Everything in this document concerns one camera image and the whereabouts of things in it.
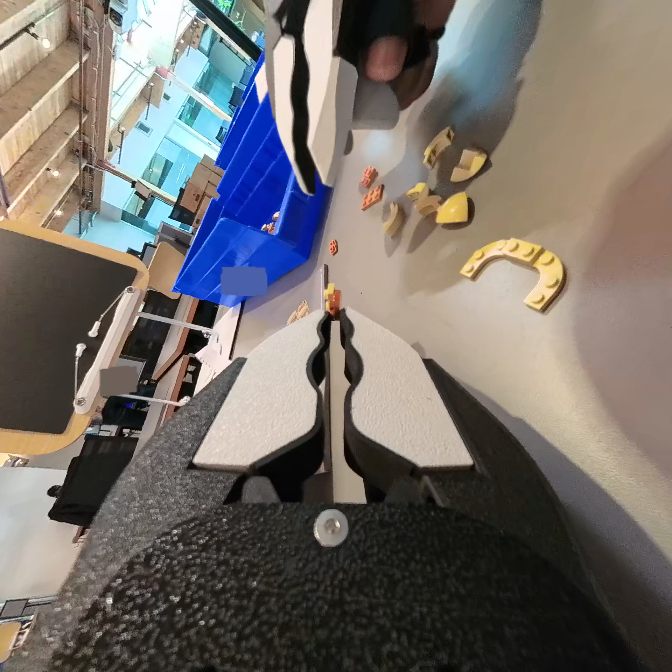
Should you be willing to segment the grey instruction booklet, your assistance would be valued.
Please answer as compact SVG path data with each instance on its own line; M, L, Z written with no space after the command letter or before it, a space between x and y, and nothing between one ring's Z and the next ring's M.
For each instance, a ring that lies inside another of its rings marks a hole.
M266 295L244 301L234 334L231 359L245 357L270 335L282 330L303 303L308 312L323 307L324 271L289 273L273 283Z

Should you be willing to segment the black top wooden table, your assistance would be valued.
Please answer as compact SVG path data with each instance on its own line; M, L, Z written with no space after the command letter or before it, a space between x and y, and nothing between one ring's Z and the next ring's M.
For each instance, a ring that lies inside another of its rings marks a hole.
M102 398L74 413L76 347L87 346L82 381L113 310L97 338L88 331L127 286L148 289L136 257L18 220L1 223L2 454L49 454L84 434Z

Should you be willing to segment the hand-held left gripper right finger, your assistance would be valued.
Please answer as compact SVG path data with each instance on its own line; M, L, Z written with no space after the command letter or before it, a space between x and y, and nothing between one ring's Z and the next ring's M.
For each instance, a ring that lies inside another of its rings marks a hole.
M344 440L362 478L404 478L474 467L420 355L353 308L340 316L345 355Z

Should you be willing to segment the white metal frame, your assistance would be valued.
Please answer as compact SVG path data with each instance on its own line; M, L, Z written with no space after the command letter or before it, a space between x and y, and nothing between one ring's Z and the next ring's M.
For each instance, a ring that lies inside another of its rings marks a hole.
M144 400L150 403L180 407L184 401L170 401L167 399L151 399L134 394L134 374L130 367L112 366L124 340L132 330L138 318L159 323L166 323L192 331L199 331L206 337L214 337L214 329L206 328L174 318L167 318L140 310L141 299L144 293L138 286L127 286L112 304L100 315L99 319L88 331L87 336L93 340L97 338L102 321L110 311L113 311L112 321L105 332L102 344L98 347L93 364L90 366L82 381L79 381L79 361L86 344L80 343L75 349L74 366L74 398L72 407L76 415L85 415L93 410L97 397L122 397L125 399Z

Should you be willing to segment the tan quarter-round brick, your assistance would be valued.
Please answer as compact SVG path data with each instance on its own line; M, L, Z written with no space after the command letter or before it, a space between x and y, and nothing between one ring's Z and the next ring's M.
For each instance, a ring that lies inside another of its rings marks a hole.
M480 148L465 148L458 164L453 168L450 181L463 183L476 177L487 162L488 154Z
M446 199L437 209L437 224L464 224L470 219L470 206L467 194L458 192Z

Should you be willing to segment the stack of cardboard boxes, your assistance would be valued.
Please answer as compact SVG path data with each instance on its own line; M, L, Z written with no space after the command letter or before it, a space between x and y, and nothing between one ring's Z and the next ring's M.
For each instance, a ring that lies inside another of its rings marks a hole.
M223 176L224 170L209 155L204 155L180 189L169 218L197 229L211 201L218 198L217 189Z

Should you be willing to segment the large tan arch brick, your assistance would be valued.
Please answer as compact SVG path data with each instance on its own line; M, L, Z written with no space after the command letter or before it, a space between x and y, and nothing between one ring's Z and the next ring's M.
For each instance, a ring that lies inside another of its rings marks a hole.
M475 280L483 269L497 260L518 264L538 274L534 289L525 297L528 308L544 313L559 297L567 280L567 270L553 252L521 239L501 239L477 249L460 269L464 277Z

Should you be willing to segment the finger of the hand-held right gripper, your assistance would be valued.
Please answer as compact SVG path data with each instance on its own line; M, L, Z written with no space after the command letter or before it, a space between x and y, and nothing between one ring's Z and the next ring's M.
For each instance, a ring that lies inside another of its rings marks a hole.
M315 179L335 184L350 141L357 89L357 12L349 1L299 1L299 54L307 65L307 121L300 130L307 154L302 157L301 187L314 194Z
M281 35L281 25L275 13L281 1L264 1L265 16L265 77L273 118L281 144L290 162L298 185L304 193L312 194L312 174L299 162L299 148L293 137L294 106L291 96L295 65L295 43L291 36Z

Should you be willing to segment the blue plastic bin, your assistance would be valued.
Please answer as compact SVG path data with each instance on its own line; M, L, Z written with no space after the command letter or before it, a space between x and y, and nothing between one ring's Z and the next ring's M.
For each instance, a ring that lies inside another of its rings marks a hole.
M173 289L233 307L246 296L221 290L225 267L263 267L269 284L279 280L308 261L316 233L328 213L332 191L316 180L315 194L309 196L294 176L281 205L283 222L278 236L224 217L215 199L208 206Z
M255 65L215 165L224 217L261 229L279 212L294 172L278 134L265 88L265 59Z

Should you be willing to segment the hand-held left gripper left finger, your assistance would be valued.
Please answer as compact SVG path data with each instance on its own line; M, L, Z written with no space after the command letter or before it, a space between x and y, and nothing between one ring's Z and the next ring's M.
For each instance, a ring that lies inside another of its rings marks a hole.
M326 332L327 313L314 311L249 353L195 466L243 473L308 437L323 420Z

